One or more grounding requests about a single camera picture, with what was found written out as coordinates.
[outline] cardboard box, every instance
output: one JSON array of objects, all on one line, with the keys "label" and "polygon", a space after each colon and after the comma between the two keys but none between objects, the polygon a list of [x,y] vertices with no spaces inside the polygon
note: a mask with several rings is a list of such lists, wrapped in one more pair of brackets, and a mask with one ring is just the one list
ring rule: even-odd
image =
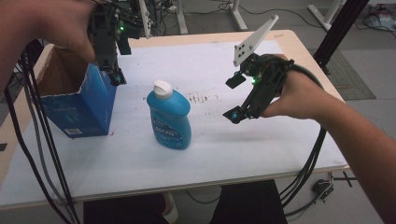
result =
[{"label": "cardboard box", "polygon": [[68,137],[108,134],[117,88],[98,67],[53,47],[37,85],[47,117]]}]

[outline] tabletop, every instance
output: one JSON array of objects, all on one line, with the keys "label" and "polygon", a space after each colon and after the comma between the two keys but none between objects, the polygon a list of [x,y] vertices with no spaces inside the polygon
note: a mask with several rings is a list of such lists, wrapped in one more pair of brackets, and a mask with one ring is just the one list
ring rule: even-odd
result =
[{"label": "tabletop", "polygon": [[[132,55],[119,57],[128,84],[117,89],[109,135],[69,139],[51,124],[74,199],[87,201],[296,175],[315,143],[317,123],[277,117],[235,125],[222,116],[241,105],[251,90],[248,83],[234,90],[224,84],[237,70],[233,66],[233,46],[250,34],[130,40]],[[45,48],[37,62],[37,74],[50,48]],[[315,74],[327,92],[341,99],[294,32],[271,31],[257,52],[285,54]],[[162,147],[155,141],[146,103],[155,79],[170,82],[191,104],[192,138],[186,150]],[[23,95],[15,106],[25,142],[38,161],[33,123]],[[7,143],[0,153],[0,207],[44,203],[10,118],[1,127],[0,142]],[[315,172],[343,170],[346,166],[328,135]]]}]

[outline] forearm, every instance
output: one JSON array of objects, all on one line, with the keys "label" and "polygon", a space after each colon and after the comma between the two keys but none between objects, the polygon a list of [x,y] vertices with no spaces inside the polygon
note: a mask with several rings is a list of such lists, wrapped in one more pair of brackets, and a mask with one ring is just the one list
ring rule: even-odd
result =
[{"label": "forearm", "polygon": [[396,221],[396,143],[360,114],[331,96],[317,121],[344,154],[368,198],[386,223]]},{"label": "forearm", "polygon": [[3,92],[24,47],[33,40],[34,25],[29,8],[0,1],[0,91]]}]

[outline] gray floor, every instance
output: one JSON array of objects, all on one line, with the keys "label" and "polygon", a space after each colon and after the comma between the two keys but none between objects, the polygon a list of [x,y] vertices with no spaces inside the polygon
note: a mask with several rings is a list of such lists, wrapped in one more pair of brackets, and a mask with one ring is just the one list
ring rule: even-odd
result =
[{"label": "gray floor", "polygon": [[[319,26],[319,23],[308,11],[309,4],[315,4],[319,8],[328,8],[330,0],[242,0],[241,6],[254,12],[262,12],[268,9],[282,8],[292,10],[306,18],[310,23]],[[220,1],[208,0],[183,0],[185,18],[189,34],[211,34],[237,32],[233,18],[227,10],[211,14],[195,14],[192,12],[208,12],[218,9]],[[277,14],[279,21],[274,29],[289,29],[300,37],[308,49],[315,49],[326,35],[324,29],[312,27],[305,23],[297,15],[288,11],[271,11],[261,15],[248,14],[240,9],[247,27],[250,31],[259,28],[271,15]],[[361,18],[356,24],[362,28],[361,21],[367,15],[364,10]],[[175,15],[165,17],[169,35],[178,35],[177,21]],[[351,66],[358,72],[367,84],[375,100],[348,101],[348,105],[355,108],[367,119],[373,122],[381,130],[396,139],[396,38],[388,33],[377,30],[361,30],[352,27],[339,49],[342,51]],[[340,172],[334,176],[343,177]],[[312,175],[304,188],[285,208],[285,213],[291,212],[311,201],[314,197],[310,189],[319,179],[328,179],[328,174]],[[291,178],[278,179],[276,184],[279,190],[285,188]],[[289,223],[381,223],[381,220],[370,202],[364,195],[357,181],[351,182],[351,188],[346,181],[335,181],[334,191],[326,198],[326,202],[317,201],[299,216],[288,217]],[[185,190],[172,192],[177,204],[179,218],[177,224],[201,224],[208,223],[216,203],[201,204],[192,200]],[[191,195],[196,199],[209,202],[219,196],[219,187],[207,187],[190,189]],[[47,213],[48,207],[37,207],[33,210],[6,211],[0,213],[0,223],[59,223],[57,217]],[[29,219],[23,218],[21,214],[29,214]]]}]

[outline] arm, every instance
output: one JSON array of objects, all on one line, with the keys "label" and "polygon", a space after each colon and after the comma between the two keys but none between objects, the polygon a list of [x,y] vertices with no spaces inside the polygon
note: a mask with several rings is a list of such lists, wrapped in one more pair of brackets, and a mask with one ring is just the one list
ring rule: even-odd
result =
[{"label": "arm", "polygon": [[297,72],[262,113],[314,119],[332,136],[366,195],[386,223],[396,221],[396,142],[343,102]]},{"label": "arm", "polygon": [[0,0],[0,92],[25,46],[37,38],[72,49],[92,62],[87,27],[93,8],[90,0]]}]

